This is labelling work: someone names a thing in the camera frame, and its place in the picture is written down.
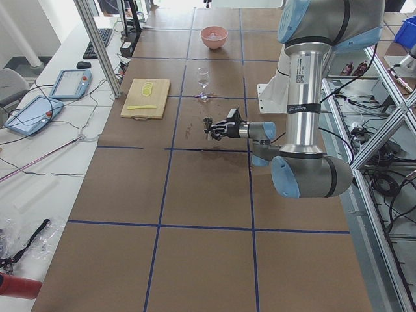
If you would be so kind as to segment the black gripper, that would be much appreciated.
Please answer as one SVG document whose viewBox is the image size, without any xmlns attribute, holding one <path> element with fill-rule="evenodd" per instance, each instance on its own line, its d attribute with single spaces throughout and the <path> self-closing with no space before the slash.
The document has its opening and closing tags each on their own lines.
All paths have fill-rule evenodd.
<svg viewBox="0 0 416 312">
<path fill-rule="evenodd" d="M 240 123 L 227 123 L 226 120 L 221 122 L 211 123 L 208 129 L 215 129 L 215 131 L 205 130 L 207 140 L 220 141 L 222 137 L 240 138 L 239 129 Z"/>
</svg>

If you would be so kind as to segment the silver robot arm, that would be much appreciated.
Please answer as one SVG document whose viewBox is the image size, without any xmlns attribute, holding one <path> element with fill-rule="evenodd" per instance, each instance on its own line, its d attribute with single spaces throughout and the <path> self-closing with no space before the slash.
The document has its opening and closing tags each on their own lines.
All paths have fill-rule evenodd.
<svg viewBox="0 0 416 312">
<path fill-rule="evenodd" d="M 247 122 L 237 109 L 218 123 L 205 118 L 205 133 L 215 140 L 251 139 L 253 164 L 271 168 L 274 187 L 281 196 L 342 194 L 352 183 L 352 170 L 318 145 L 324 63 L 332 53 L 376 44 L 384 9 L 383 1 L 288 1 L 278 29 L 278 40 L 289 59 L 286 143 L 272 145 L 274 123 Z"/>
</svg>

